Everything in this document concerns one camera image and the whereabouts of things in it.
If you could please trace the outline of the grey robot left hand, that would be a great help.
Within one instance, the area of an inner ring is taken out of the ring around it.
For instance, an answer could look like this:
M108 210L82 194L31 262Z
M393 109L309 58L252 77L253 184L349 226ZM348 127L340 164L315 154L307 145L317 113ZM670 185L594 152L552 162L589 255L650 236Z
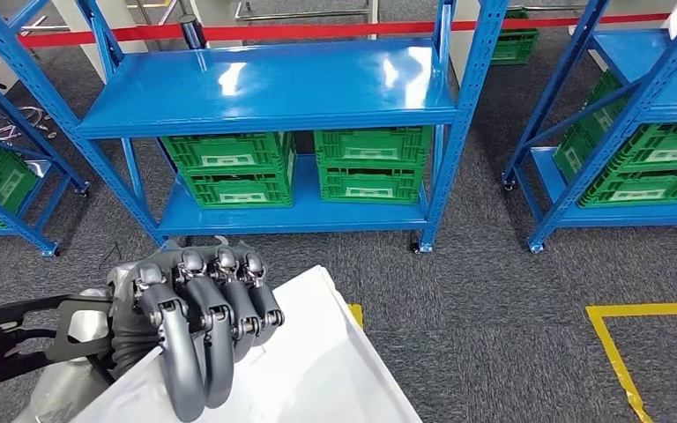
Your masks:
M117 265L107 275L111 352L118 375L153 348L176 417L192 422L223 405L234 366L285 322L267 266L244 241L181 248Z

